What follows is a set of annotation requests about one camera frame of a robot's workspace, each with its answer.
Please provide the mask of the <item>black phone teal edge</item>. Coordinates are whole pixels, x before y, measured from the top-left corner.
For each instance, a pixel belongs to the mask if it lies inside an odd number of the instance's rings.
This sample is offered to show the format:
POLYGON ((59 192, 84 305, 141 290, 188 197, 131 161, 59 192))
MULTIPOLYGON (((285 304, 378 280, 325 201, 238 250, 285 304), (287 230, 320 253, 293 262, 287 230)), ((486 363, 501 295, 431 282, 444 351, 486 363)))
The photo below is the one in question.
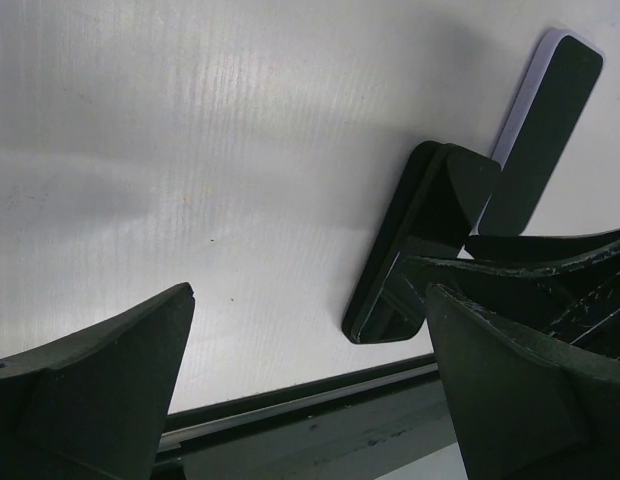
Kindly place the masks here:
POLYGON ((601 50, 566 32, 476 224, 480 235, 512 237, 525 230, 601 75, 601 50))

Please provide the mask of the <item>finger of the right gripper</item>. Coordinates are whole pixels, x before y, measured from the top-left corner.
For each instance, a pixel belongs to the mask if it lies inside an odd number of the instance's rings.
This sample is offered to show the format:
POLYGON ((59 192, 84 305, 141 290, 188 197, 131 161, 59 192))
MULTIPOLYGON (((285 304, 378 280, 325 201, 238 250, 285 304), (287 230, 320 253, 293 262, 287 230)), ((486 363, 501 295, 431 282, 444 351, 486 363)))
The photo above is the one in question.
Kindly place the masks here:
POLYGON ((620 360, 620 229, 573 237, 470 238, 471 259, 411 256, 419 295, 444 285, 483 309, 620 360))

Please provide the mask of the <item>black phone case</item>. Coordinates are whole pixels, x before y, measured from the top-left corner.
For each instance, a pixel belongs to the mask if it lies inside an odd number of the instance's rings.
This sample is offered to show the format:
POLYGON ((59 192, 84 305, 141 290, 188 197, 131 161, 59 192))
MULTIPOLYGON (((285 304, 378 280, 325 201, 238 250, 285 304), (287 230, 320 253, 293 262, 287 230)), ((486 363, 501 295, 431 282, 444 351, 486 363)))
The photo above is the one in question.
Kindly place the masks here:
POLYGON ((441 147, 439 142, 424 141, 406 162, 341 322, 342 333, 355 345, 369 343, 361 339, 361 333, 402 247, 401 229, 408 219, 410 204, 441 147))

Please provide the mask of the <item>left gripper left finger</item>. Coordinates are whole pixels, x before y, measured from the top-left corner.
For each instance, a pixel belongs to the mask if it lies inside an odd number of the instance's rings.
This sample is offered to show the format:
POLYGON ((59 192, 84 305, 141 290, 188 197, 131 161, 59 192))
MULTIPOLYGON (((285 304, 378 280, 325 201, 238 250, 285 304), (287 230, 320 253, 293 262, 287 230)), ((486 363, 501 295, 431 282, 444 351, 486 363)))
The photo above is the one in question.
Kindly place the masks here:
POLYGON ((147 479, 195 309, 177 284, 0 359, 0 479, 147 479))

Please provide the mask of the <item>lavender phone case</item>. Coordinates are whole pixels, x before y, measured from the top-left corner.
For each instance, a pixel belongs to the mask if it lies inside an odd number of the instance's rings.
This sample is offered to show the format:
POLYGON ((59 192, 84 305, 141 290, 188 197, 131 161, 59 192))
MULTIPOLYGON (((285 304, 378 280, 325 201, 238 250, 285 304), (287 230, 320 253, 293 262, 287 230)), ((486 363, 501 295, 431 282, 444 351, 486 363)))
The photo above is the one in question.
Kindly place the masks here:
POLYGON ((492 151, 491 159, 501 167, 505 166, 510 156, 554 51, 566 35, 566 30, 549 29, 542 36, 531 56, 525 75, 492 151))

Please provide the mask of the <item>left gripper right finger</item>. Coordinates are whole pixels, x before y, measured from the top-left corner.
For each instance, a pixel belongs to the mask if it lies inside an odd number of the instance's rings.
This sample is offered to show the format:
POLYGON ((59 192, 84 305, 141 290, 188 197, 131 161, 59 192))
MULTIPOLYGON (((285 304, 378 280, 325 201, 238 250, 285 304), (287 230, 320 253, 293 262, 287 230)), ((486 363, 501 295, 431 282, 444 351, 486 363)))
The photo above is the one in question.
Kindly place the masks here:
POLYGON ((443 285, 426 309, 468 478, 620 479, 620 361, 443 285))

